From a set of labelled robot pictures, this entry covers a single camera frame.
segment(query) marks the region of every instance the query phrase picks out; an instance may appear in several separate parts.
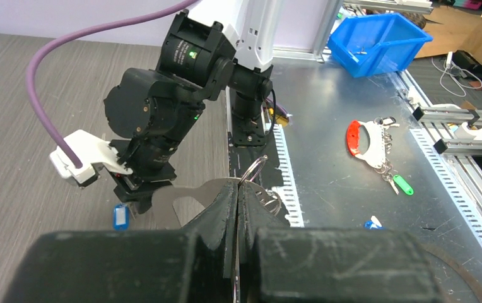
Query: perforated metal strip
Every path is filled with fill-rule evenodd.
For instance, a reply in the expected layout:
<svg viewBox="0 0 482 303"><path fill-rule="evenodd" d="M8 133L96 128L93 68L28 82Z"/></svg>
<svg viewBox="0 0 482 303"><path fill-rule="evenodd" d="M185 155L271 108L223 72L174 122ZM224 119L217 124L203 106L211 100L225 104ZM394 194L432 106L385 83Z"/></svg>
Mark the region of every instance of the perforated metal strip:
<svg viewBox="0 0 482 303"><path fill-rule="evenodd" d="M434 142L425 130L412 129L411 132L482 248L482 216L479 214L475 203L455 180L442 157L434 150Z"/></svg>
<svg viewBox="0 0 482 303"><path fill-rule="evenodd" d="M286 219L290 222L291 226L304 227L300 203L298 201L297 187L291 169L290 154L288 153L288 146L282 125L275 125L273 132L276 141L276 151L278 152L278 159L280 160L280 166L278 168L282 171L284 186L273 187L272 190L280 195L282 202L284 202L284 205L288 209L290 214L286 216Z"/></svg>

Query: blue key tag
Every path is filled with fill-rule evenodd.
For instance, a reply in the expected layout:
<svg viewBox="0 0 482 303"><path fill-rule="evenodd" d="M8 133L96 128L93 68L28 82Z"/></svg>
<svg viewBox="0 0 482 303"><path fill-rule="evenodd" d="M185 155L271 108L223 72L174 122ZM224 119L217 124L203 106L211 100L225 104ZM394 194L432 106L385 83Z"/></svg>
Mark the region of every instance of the blue key tag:
<svg viewBox="0 0 482 303"><path fill-rule="evenodd" d="M119 204L113 209L113 229L127 230L129 227L129 208Z"/></svg>

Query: metal plate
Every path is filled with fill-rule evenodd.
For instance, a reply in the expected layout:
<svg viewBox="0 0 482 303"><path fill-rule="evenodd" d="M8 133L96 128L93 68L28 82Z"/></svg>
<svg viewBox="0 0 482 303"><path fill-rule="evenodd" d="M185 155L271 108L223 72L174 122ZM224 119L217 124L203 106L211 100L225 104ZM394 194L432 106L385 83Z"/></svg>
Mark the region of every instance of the metal plate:
<svg viewBox="0 0 482 303"><path fill-rule="evenodd" d="M223 186L230 181L239 182L239 178L213 179L199 187L165 186L154 192L152 196L152 212L154 214L157 229L179 229L182 227L173 204L176 199L192 197L204 208L209 207ZM263 203L275 201L260 185L246 181L250 184Z"/></svg>
<svg viewBox="0 0 482 303"><path fill-rule="evenodd" d="M375 215L385 228L405 230L423 244L450 252L482 284L482 247L410 133L421 126L397 96L397 75L352 78L332 60L273 62L278 102L293 114L284 134L305 226L362 228ZM388 158L414 188L412 196L396 195L346 150L349 123L378 116L395 117L401 124L388 130L393 137ZM446 294L475 302L446 264L436 259L432 264Z"/></svg>
<svg viewBox="0 0 482 303"><path fill-rule="evenodd" d="M482 247L482 216L477 206L455 179L442 157L434 150L431 137L422 129L412 129L410 132Z"/></svg>

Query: aluminum table surface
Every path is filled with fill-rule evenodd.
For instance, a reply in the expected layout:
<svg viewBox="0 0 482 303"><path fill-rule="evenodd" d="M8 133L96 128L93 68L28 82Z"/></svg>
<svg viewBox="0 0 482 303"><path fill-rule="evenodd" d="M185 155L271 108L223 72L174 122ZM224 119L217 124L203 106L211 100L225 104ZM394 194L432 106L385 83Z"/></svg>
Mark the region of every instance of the aluminum table surface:
<svg viewBox="0 0 482 303"><path fill-rule="evenodd" d="M414 140L408 105L388 75L352 78L338 63L275 59L271 77L278 103L293 114L284 129L306 227L362 228L375 215L385 228L404 230L435 244L482 284L482 247ZM388 159L413 187L396 195L365 162L353 158L345 133L352 120L392 116ZM367 146L360 133L360 150ZM443 291L459 302L477 302L462 278L431 259Z"/></svg>

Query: white wall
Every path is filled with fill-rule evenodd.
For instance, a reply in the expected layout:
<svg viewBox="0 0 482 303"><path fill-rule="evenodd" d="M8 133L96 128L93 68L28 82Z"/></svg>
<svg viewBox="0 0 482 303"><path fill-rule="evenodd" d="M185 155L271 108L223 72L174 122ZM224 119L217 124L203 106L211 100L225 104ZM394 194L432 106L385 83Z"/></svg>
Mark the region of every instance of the white wall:
<svg viewBox="0 0 482 303"><path fill-rule="evenodd" d="M145 15L180 0L0 0L0 33L58 37L100 23ZM310 49L327 0L285 0L275 45ZM86 37L161 45L173 16Z"/></svg>

